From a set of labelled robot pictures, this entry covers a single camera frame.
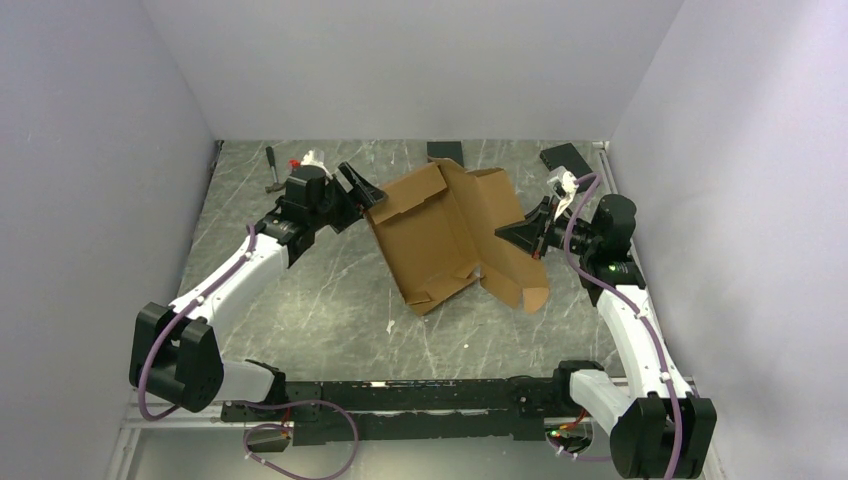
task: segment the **table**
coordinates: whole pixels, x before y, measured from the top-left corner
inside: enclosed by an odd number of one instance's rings
[[[503,167],[525,211],[549,194],[539,151],[563,141],[463,141],[469,169]],[[426,162],[418,140],[225,142],[193,237],[180,295],[211,274],[274,205],[265,147],[274,147],[281,175],[286,161],[310,148],[325,152],[334,171],[349,162],[375,185]],[[575,142],[601,172],[590,142]],[[609,193],[605,185],[600,189]],[[589,204],[590,218],[600,195]],[[396,380],[550,376],[561,360],[600,362],[611,376],[623,368],[606,325],[591,306],[564,253],[544,258],[551,285],[534,314],[514,310],[475,284],[424,317],[397,290],[367,222],[340,235],[323,229],[315,245],[242,314],[224,358],[259,360],[290,380]]]

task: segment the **cardboard box lid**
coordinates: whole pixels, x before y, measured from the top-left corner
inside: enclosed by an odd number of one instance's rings
[[[548,297],[544,265],[494,234],[524,218],[506,172],[432,160],[382,186],[388,199],[367,215],[407,305],[427,313],[474,283],[479,266],[492,295],[538,310]]]

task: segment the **cardboard box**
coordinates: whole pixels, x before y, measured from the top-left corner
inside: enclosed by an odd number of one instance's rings
[[[524,219],[507,173],[431,160],[381,186],[388,199],[368,212],[406,304],[424,315],[479,278],[513,308],[522,300],[528,313],[541,308],[549,291],[544,265],[495,236],[495,228]]]

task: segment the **white wall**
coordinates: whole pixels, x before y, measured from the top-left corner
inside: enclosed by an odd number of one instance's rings
[[[103,478],[212,136],[138,0],[0,2],[0,478]]]
[[[848,4],[687,0],[612,139],[728,478],[848,478]]]
[[[218,138],[607,139],[681,0],[144,0]]]

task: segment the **black rectangular object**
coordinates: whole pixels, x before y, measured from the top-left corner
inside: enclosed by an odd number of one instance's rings
[[[465,166],[465,160],[462,157],[462,142],[427,142],[427,157],[429,158],[450,158],[454,162]]]
[[[514,411],[495,410],[479,414],[433,415],[404,412],[396,415],[351,414],[361,440],[414,440],[432,438],[508,437],[518,441],[545,439],[542,418],[521,418]],[[293,445],[324,445],[350,441],[350,424],[335,412],[317,423],[296,423]]]
[[[580,152],[574,148],[574,144],[566,143],[556,147],[542,150],[539,153],[539,158],[548,167],[548,170],[553,170],[557,167],[565,167],[566,170],[573,173],[576,178],[592,173],[592,168],[586,163],[586,160],[580,155]],[[577,189],[578,192],[584,192],[589,188],[589,183],[584,183]]]

